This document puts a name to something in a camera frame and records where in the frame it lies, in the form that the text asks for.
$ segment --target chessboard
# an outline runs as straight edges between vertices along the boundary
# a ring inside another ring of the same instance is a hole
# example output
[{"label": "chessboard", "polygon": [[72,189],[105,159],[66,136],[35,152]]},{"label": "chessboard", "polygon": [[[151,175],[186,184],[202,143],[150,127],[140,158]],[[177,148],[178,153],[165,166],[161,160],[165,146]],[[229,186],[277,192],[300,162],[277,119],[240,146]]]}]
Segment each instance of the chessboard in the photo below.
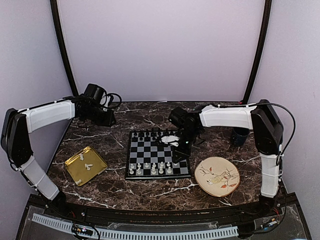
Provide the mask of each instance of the chessboard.
[{"label": "chessboard", "polygon": [[173,146],[160,142],[163,136],[174,135],[174,130],[151,129],[131,131],[127,162],[126,180],[179,179],[190,178],[189,160],[177,164],[172,162]]}]

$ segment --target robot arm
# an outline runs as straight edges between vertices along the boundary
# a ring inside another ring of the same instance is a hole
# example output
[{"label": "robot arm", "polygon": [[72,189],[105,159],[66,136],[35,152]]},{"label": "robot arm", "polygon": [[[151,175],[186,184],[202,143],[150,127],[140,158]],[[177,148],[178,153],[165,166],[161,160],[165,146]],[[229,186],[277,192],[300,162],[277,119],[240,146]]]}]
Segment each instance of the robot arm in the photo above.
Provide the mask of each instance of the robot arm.
[{"label": "robot arm", "polygon": [[281,176],[278,164],[281,156],[283,125],[269,101],[260,105],[198,106],[190,112],[175,108],[169,121],[180,129],[174,145],[173,162],[177,163],[191,155],[193,143],[205,128],[214,126],[238,127],[253,130],[255,146],[262,162],[261,195],[273,198],[278,192]]},{"label": "robot arm", "polygon": [[79,117],[89,119],[99,126],[111,127],[116,123],[114,112],[108,104],[115,93],[109,93],[97,85],[89,84],[78,97],[64,99],[40,106],[15,110],[9,109],[3,123],[1,146],[11,164],[48,200],[65,199],[64,194],[49,179],[37,163],[31,148],[29,134],[50,124]]}]

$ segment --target curved black pole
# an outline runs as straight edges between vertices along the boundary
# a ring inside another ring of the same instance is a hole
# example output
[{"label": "curved black pole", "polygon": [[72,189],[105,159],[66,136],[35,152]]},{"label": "curved black pole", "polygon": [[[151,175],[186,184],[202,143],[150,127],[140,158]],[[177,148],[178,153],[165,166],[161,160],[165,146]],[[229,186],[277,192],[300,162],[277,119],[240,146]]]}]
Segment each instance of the curved black pole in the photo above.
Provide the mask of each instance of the curved black pole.
[{"label": "curved black pole", "polygon": [[54,28],[55,28],[56,38],[58,40],[60,54],[62,57],[65,73],[68,78],[69,85],[70,85],[73,96],[79,96],[79,92],[78,92],[78,89],[76,86],[74,76],[72,74],[72,70],[71,70],[71,66],[70,66],[70,62],[69,62],[69,58],[68,58],[68,54],[67,54],[64,36],[62,33],[57,0],[50,0],[50,4],[51,4],[51,12],[52,12],[52,18],[53,18],[53,24],[54,24]]},{"label": "curved black pole", "polygon": [[272,4],[272,0],[265,0],[260,36],[259,36],[259,40],[258,40],[258,45],[256,47],[256,52],[255,52],[255,56],[254,56],[254,61],[253,61],[249,81],[246,86],[243,100],[241,101],[242,104],[248,103],[252,89],[255,84],[255,80],[256,80],[256,76],[257,76],[257,72],[258,72],[258,68],[259,68],[259,64],[260,64],[262,52],[264,49],[266,36],[267,36],[267,29],[268,29],[270,12],[271,12],[271,4]]}]

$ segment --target white cable tray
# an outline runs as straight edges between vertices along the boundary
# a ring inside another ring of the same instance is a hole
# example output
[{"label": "white cable tray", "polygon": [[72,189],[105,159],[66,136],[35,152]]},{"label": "white cable tray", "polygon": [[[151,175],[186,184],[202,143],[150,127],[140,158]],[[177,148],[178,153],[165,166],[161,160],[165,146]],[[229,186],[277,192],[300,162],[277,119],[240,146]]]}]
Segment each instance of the white cable tray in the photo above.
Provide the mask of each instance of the white cable tray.
[{"label": "white cable tray", "polygon": [[[37,213],[33,214],[32,221],[43,226],[67,233],[71,232],[73,223],[69,220],[55,219],[49,216],[40,215]],[[83,226],[93,231],[91,239],[98,239],[96,231],[89,227]],[[116,231],[108,230],[104,228],[96,227],[100,233],[101,240],[215,240],[224,239],[238,236],[238,227],[226,227],[213,230],[204,231],[188,231],[188,232],[131,232],[131,231]]]}]

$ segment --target lavender wall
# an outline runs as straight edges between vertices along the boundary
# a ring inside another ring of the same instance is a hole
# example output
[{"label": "lavender wall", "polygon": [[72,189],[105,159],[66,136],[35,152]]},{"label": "lavender wall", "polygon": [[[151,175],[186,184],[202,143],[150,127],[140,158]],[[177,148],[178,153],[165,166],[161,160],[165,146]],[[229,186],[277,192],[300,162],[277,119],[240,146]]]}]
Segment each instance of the lavender wall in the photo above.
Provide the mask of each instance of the lavender wall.
[{"label": "lavender wall", "polygon": [[[49,0],[0,1],[0,125],[6,110],[36,106],[71,95]],[[35,157],[47,168],[66,129],[61,122],[33,133]],[[32,193],[0,149],[0,239],[13,240]]]},{"label": "lavender wall", "polygon": [[[288,107],[296,135],[284,157],[283,178],[296,192],[312,239],[320,239],[320,1],[273,2],[265,49],[251,102],[267,98]],[[285,139],[291,118],[278,111]]]},{"label": "lavender wall", "polygon": [[264,0],[60,0],[79,91],[125,101],[240,101]]}]

